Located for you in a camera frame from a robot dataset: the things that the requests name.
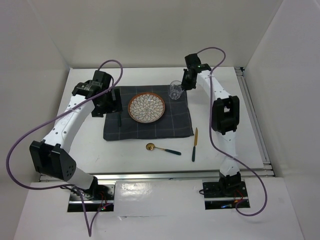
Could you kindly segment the clear drinking glass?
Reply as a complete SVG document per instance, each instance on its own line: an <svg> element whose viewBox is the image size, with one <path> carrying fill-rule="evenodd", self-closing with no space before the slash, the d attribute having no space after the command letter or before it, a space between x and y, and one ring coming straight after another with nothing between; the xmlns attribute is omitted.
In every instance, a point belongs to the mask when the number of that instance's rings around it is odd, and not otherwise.
<svg viewBox="0 0 320 240"><path fill-rule="evenodd" d="M178 80L172 81L169 85L169 91L168 91L169 97L172 100L178 100L181 97L182 93L183 93L182 82Z"/></svg>

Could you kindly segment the gold fork green handle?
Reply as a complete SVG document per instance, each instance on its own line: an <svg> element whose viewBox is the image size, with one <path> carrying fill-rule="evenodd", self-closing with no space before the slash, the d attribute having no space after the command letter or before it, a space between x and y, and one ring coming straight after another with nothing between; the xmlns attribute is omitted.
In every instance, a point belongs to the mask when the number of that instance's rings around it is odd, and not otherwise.
<svg viewBox="0 0 320 240"><path fill-rule="evenodd" d="M117 115L117 123L118 123L118 127L120 128L122 126L122 115L120 112Z"/></svg>

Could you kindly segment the floral patterned ceramic plate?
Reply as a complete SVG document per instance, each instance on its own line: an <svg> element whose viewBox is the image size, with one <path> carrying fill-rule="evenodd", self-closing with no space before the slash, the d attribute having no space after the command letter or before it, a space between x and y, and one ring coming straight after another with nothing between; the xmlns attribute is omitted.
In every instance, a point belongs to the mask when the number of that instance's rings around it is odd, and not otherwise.
<svg viewBox="0 0 320 240"><path fill-rule="evenodd" d="M156 122L163 116L165 110L164 100L158 94L152 92L139 93L128 103L130 117L143 124Z"/></svg>

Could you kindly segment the dark grey checked napkin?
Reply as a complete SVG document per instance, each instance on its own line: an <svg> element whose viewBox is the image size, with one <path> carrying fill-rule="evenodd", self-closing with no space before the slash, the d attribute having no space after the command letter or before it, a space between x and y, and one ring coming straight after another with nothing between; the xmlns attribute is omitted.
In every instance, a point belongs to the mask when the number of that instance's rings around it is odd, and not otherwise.
<svg viewBox="0 0 320 240"><path fill-rule="evenodd" d="M179 99L173 100L169 97L168 85L121 86L119 89L123 109L122 126L118 127L117 112L107 114L103 128L104 140L153 140L187 138L194 135L186 92L183 92ZM140 93L155 93L163 99L165 112L159 120L152 123L140 123L130 117L129 101Z"/></svg>

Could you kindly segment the gold spoon green handle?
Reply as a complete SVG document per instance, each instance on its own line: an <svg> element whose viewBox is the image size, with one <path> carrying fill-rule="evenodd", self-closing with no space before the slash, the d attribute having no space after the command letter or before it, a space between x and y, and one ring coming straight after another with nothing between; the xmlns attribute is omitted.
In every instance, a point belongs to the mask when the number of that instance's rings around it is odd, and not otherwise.
<svg viewBox="0 0 320 240"><path fill-rule="evenodd" d="M181 156L182 153L179 152L179 151L175 151L175 150L171 150L171 149L167 149L167 148L161 148L161 147L157 147L155 146L153 143L148 143L145 148L148 150L148 151L153 151L155 149L158 149L158 150L161 150L161 151L164 151L164 152L167 152L167 153L171 153L171 154L174 154L174 155L177 155L177 156Z"/></svg>

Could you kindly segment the gold knife green handle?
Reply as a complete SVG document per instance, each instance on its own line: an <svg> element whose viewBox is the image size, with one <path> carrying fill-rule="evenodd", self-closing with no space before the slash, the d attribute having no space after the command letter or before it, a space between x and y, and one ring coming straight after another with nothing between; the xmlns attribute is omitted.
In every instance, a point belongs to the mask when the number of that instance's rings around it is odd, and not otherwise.
<svg viewBox="0 0 320 240"><path fill-rule="evenodd" d="M199 130L196 127L195 133L194 133L194 142L193 142L192 157L191 157L192 162L195 162L195 160L196 160L196 147L198 144L198 134L199 134Z"/></svg>

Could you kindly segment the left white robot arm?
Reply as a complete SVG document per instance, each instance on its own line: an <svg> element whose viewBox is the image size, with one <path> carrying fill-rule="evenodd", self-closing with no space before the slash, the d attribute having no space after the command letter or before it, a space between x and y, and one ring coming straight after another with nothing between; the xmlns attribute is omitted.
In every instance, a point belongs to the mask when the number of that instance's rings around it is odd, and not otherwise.
<svg viewBox="0 0 320 240"><path fill-rule="evenodd" d="M94 72L92 80L78 83L65 115L41 141L33 141L29 147L36 172L78 187L88 200L109 197L110 190L100 185L95 176L79 169L69 151L87 116L102 118L123 110L120 90L108 91L113 83L113 77L100 70Z"/></svg>

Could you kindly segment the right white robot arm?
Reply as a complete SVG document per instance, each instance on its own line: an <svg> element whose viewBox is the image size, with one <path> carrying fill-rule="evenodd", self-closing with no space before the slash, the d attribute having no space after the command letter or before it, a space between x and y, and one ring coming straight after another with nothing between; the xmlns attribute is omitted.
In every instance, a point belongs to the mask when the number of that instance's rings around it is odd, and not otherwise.
<svg viewBox="0 0 320 240"><path fill-rule="evenodd" d="M201 63L196 53L184 57L182 89L192 90L201 86L212 97L211 129L216 133L218 149L224 158L219 168L218 190L223 196L230 196L241 185L241 174L236 154L236 130L240 122L240 100L228 93L211 73L207 63Z"/></svg>

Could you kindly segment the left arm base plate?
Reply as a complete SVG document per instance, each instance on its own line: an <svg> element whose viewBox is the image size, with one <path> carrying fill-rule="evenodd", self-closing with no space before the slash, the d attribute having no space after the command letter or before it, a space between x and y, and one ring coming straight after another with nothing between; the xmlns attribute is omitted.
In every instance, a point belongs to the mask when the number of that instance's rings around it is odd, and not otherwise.
<svg viewBox="0 0 320 240"><path fill-rule="evenodd" d="M68 213L82 213L83 205L86 212L93 213L100 210L101 212L114 211L114 193L115 184L102 185L97 193L89 194L83 189L77 190L75 187L65 187L69 190Z"/></svg>

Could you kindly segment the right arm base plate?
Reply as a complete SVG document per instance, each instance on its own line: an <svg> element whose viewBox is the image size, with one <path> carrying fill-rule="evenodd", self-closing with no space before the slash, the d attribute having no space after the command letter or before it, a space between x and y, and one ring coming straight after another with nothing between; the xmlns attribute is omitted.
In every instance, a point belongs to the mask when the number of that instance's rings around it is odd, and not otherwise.
<svg viewBox="0 0 320 240"><path fill-rule="evenodd" d="M223 189L219 182L203 182L199 194L204 197L206 210L250 208L249 195L244 181L230 189Z"/></svg>

